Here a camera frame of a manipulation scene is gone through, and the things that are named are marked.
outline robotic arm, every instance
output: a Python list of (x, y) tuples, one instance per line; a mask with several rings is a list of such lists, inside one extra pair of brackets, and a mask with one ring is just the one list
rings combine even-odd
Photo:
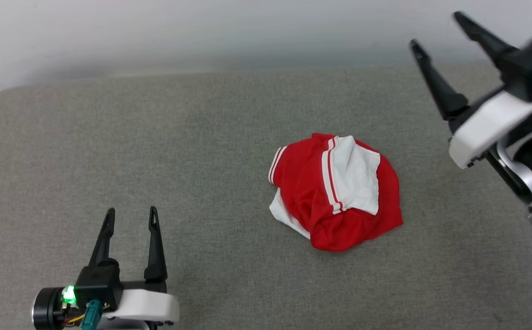
[(180, 318), (176, 297), (167, 293), (166, 261), (158, 211), (150, 208), (150, 253), (144, 280), (121, 282), (119, 263), (109, 258), (115, 209), (109, 209), (88, 266), (73, 286), (44, 288), (33, 303), (36, 330), (157, 330)]
[[(462, 12), (454, 19), (482, 47), (500, 71), (502, 86), (473, 104), (457, 93), (431, 65), (413, 40), (412, 54), (444, 121), (452, 133), (450, 156), (458, 167), (486, 159), (528, 207), (532, 224), (532, 40), (523, 49), (510, 46)], [(508, 148), (517, 145), (510, 156)]]

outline striped trim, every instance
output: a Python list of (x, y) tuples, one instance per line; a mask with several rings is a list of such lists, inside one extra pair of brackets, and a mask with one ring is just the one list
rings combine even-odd
[(276, 167), (278, 166), (278, 162), (280, 161), (280, 158), (282, 158), (282, 153), (284, 153), (284, 150), (286, 150), (286, 146), (282, 148), (278, 148), (278, 151), (276, 152), (276, 157), (274, 157), (274, 160), (272, 161), (272, 165), (270, 166), (270, 172), (268, 173), (268, 181), (271, 184), (274, 184), (274, 172), (276, 171)]
[(343, 203), (337, 199), (337, 194), (335, 193), (336, 188), (333, 184), (333, 176), (335, 172), (335, 165), (333, 165), (333, 153), (337, 147), (337, 138), (330, 138), (328, 141), (328, 148), (321, 157), (321, 168), (323, 171), (323, 185), (325, 186), (325, 192), (327, 193), (327, 198), (329, 199), (329, 204), (333, 206), (333, 214), (343, 211)]

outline white wall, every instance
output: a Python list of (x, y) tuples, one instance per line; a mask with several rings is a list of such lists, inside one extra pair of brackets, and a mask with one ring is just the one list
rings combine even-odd
[(0, 90), (34, 82), (172, 72), (482, 58), (450, 14), (511, 43), (532, 0), (0, 0)]

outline red stripe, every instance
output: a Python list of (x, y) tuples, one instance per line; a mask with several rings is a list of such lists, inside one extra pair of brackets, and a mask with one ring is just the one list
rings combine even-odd
[(333, 187), (333, 175), (331, 174), (331, 152), (335, 149), (335, 138), (333, 138), (333, 147), (327, 153), (327, 166), (329, 167), (329, 182), (331, 183), (331, 191), (333, 192), (333, 199), (335, 203), (339, 203), (339, 208), (343, 210), (343, 203), (337, 200), (337, 195), (335, 195), (335, 188)]
[(278, 152), (276, 153), (276, 158), (274, 158), (274, 163), (272, 164), (272, 173), (270, 173), (270, 182), (274, 184), (274, 171), (276, 170), (276, 161), (278, 160), (278, 157), (280, 157), (280, 152), (282, 151), (282, 148), (278, 149)]

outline green light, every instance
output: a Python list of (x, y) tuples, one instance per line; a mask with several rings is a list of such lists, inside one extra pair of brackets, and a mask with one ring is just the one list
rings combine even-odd
[(75, 296), (75, 287), (74, 286), (67, 286), (62, 291), (62, 301), (65, 303), (69, 303), (70, 305), (76, 305), (77, 304), (77, 297)]

